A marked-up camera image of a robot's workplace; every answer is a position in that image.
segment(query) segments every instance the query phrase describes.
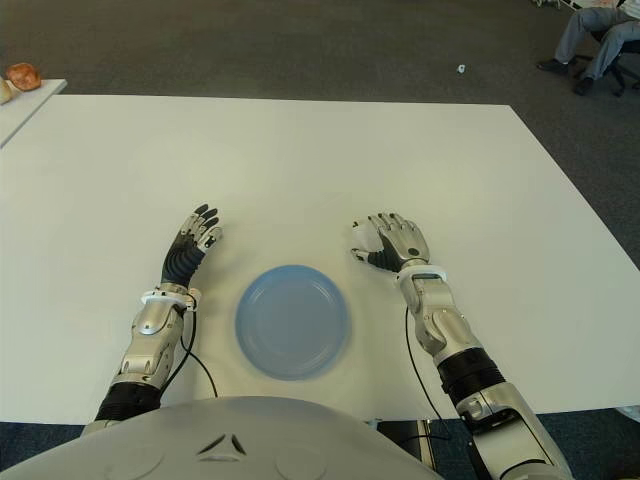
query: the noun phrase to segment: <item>small white table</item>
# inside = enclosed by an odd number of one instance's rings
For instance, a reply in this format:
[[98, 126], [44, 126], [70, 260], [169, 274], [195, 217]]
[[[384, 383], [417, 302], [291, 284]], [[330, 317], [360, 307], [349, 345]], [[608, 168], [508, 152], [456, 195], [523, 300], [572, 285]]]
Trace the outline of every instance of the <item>small white table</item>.
[[[349, 254], [351, 222], [389, 210], [422, 228], [459, 308], [535, 411], [640, 403], [640, 274], [507, 106], [65, 95], [0, 168], [2, 420], [93, 418], [139, 295], [205, 201], [225, 237], [192, 282], [196, 351], [223, 395], [433, 417], [392, 276]], [[351, 313], [344, 354], [308, 381], [261, 374], [234, 335], [244, 290], [282, 264], [324, 272]], [[436, 406], [455, 416], [411, 341]], [[188, 361], [166, 400], [210, 395]]]
[[0, 148], [11, 140], [22, 126], [49, 100], [67, 86], [66, 80], [42, 80], [42, 86], [36, 90], [22, 92], [7, 80], [13, 98], [0, 105]]

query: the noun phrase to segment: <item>dark floor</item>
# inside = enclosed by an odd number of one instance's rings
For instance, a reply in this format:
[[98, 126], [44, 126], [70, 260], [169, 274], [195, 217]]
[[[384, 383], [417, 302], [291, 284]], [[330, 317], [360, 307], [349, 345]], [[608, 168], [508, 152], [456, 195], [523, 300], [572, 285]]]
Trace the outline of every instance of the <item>dark floor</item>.
[[[567, 8], [529, 0], [0, 0], [0, 12], [2, 70], [29, 61], [46, 77], [66, 78], [66, 93], [511, 105], [640, 265], [640, 94], [615, 98], [605, 79], [579, 98], [569, 77], [533, 67], [551, 56]], [[581, 51], [595, 46], [588, 39]], [[640, 71], [640, 58], [621, 63]], [[623, 468], [640, 475], [640, 429], [617, 412], [542, 418], [578, 478], [615, 478]], [[78, 431], [2, 424], [1, 466]], [[436, 445], [448, 478], [469, 478], [463, 446]]]

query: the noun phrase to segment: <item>bread roll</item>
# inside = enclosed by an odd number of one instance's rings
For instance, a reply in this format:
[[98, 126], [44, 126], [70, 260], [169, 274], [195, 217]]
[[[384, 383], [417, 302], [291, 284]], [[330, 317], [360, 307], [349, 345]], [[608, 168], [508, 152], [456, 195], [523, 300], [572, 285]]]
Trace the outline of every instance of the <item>bread roll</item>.
[[11, 80], [18, 90], [27, 92], [35, 90], [42, 85], [40, 73], [36, 67], [29, 63], [16, 63], [7, 68], [7, 78]]

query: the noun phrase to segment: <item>black shoe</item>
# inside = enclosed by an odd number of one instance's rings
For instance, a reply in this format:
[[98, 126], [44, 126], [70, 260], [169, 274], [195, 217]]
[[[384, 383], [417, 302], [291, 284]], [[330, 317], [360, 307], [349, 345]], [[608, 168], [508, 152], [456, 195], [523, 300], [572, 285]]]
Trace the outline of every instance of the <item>black shoe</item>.
[[555, 58], [551, 60], [546, 60], [544, 62], [538, 62], [536, 67], [540, 70], [544, 70], [545, 72], [553, 72], [553, 73], [567, 73], [569, 71], [569, 65], [566, 63], [560, 63]]
[[584, 77], [582, 80], [575, 84], [575, 86], [573, 87], [573, 93], [582, 97], [586, 95], [589, 90], [591, 90], [591, 87], [593, 87], [593, 78]]

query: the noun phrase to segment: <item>food item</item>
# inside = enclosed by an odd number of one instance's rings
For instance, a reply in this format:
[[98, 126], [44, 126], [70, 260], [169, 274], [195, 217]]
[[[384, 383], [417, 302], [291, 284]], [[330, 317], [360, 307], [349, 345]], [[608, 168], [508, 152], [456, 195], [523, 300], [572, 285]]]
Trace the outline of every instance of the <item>food item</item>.
[[40, 73], [29, 63], [16, 63], [7, 68], [7, 78], [18, 90], [27, 92], [42, 85]]
[[11, 100], [11, 87], [4, 78], [0, 77], [0, 105]]

